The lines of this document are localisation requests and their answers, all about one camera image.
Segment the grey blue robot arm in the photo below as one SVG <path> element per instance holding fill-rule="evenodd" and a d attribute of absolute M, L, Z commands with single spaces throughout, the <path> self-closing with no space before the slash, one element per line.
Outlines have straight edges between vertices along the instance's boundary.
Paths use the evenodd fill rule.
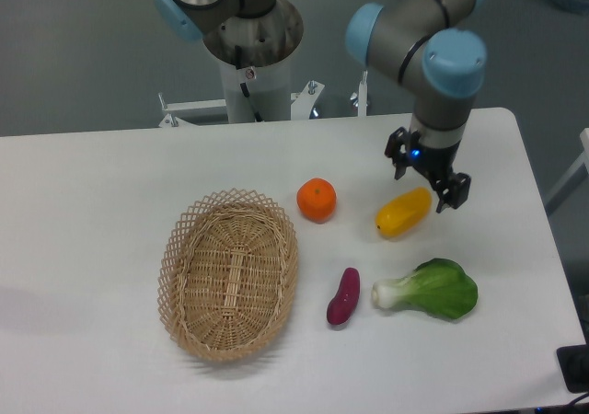
<path fill-rule="evenodd" d="M 225 101 L 232 122 L 292 118 L 290 85 L 277 71 L 299 47 L 303 22 L 287 0 L 153 0 L 186 41 L 202 41 L 228 74 Z M 365 69 L 396 81 L 415 98 L 408 128 L 385 150 L 397 177 L 415 169 L 437 194 L 438 209 L 456 209 L 471 179 L 453 169 L 456 151 L 485 74 L 487 51 L 457 24 L 484 0 L 369 3 L 352 16 L 345 47 Z"/>

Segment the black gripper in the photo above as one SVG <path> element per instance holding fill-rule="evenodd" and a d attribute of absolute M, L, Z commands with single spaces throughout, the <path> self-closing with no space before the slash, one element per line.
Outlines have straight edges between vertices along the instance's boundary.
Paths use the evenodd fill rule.
<path fill-rule="evenodd" d="M 460 142 L 437 148 L 424 144 L 421 138 L 419 132 L 408 132 L 403 127 L 389 135 L 384 154 L 395 168 L 394 179 L 401 179 L 407 167 L 412 167 L 434 187 L 437 213 L 458 209 L 467 201 L 471 184 L 470 175 L 453 169 Z"/>

